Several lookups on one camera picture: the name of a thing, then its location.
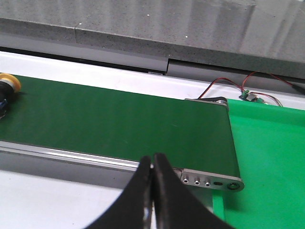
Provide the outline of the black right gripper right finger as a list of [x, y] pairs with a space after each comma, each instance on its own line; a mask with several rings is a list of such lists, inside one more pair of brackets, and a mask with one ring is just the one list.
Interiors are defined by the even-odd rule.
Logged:
[[167, 157], [154, 155], [153, 199], [158, 229], [231, 229], [182, 184]]

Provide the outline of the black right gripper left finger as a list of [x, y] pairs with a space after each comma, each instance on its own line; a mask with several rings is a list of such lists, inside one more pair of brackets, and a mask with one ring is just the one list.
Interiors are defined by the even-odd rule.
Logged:
[[131, 180], [112, 205], [88, 229], [149, 229], [153, 201], [151, 159], [141, 158]]

